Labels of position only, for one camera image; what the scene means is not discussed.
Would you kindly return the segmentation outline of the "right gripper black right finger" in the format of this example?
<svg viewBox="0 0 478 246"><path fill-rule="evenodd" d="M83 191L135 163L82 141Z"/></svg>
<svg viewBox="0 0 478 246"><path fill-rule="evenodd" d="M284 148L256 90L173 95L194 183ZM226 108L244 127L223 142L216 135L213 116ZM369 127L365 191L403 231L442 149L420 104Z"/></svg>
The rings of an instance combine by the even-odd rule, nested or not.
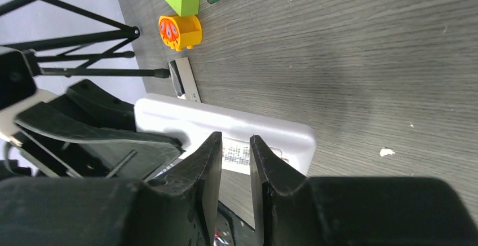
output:
<svg viewBox="0 0 478 246"><path fill-rule="evenodd" d="M259 135L250 138L250 175L255 233L260 245L305 245L300 206L305 176L278 157Z"/></svg>

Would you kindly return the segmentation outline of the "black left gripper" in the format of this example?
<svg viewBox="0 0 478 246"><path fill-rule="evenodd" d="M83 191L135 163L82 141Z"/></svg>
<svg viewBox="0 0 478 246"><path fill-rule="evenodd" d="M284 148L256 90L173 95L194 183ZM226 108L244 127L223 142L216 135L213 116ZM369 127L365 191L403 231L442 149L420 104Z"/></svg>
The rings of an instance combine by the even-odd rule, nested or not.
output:
<svg viewBox="0 0 478 246"><path fill-rule="evenodd" d="M149 179L183 152L181 142L144 133L134 107L82 80L41 99L29 53L1 47L1 111L12 112L7 138L53 177Z"/></svg>

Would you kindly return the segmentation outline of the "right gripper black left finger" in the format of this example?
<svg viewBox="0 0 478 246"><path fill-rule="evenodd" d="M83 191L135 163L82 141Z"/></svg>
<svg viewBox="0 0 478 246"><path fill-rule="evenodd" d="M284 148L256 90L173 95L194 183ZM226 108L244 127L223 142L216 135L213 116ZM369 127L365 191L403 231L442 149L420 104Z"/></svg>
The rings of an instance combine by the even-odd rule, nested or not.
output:
<svg viewBox="0 0 478 246"><path fill-rule="evenodd" d="M222 134L213 132L186 159L147 182L142 245L213 244L222 151Z"/></svg>

